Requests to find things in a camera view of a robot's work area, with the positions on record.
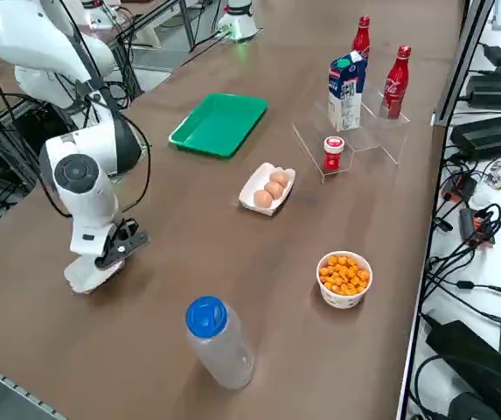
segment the plastic tray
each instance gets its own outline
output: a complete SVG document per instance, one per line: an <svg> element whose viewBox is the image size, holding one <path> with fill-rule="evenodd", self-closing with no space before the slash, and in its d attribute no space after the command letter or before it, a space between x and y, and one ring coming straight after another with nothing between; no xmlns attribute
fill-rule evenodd
<svg viewBox="0 0 501 420"><path fill-rule="evenodd" d="M263 99L236 94L208 95L170 134L181 149L231 157L268 109Z"/></svg>

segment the blue bottle cap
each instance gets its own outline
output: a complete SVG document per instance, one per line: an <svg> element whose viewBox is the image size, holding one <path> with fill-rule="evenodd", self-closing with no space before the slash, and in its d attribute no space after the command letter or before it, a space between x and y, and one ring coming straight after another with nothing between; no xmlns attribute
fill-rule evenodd
<svg viewBox="0 0 501 420"><path fill-rule="evenodd" d="M196 337L210 339L215 337L228 320L226 307L215 296L202 296L194 300L186 311L186 325Z"/></svg>

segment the white egg tray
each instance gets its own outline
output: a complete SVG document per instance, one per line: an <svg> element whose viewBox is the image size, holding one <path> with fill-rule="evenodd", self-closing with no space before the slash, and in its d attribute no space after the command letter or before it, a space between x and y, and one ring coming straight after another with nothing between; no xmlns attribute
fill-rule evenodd
<svg viewBox="0 0 501 420"><path fill-rule="evenodd" d="M273 172L285 171L289 175L289 182L287 186L283 189L283 195L279 199L274 199L270 207L258 207L254 203L254 193L258 190L263 190L264 186L269 182L269 176ZM245 208L254 210L255 212L266 214L268 216L273 216L277 207L287 198L287 195L291 191L293 184L295 183L295 170L294 169L283 169L280 167L275 167L272 164L264 163L261 164L258 169L252 174L248 179L246 184L242 187L239 194L239 201Z"/></svg>

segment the egg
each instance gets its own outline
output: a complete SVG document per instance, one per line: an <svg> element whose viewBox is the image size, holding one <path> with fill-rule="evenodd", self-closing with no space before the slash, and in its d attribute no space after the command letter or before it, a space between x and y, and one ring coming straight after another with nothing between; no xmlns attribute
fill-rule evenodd
<svg viewBox="0 0 501 420"><path fill-rule="evenodd" d="M283 195L283 185L277 184L276 182L269 181L266 186L264 186L264 190L270 193L276 200Z"/></svg>
<svg viewBox="0 0 501 420"><path fill-rule="evenodd" d="M254 204L258 207L270 208L274 198L264 190L258 190L254 193Z"/></svg>
<svg viewBox="0 0 501 420"><path fill-rule="evenodd" d="M289 175L285 171L276 171L269 175L269 180L285 187L289 183Z"/></svg>

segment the juice carton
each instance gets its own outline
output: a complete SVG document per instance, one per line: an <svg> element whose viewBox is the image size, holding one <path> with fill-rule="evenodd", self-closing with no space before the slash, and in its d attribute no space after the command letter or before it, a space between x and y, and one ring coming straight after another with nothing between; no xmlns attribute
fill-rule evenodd
<svg viewBox="0 0 501 420"><path fill-rule="evenodd" d="M361 119L361 96L367 61L351 51L330 64L328 118L336 131L356 129Z"/></svg>

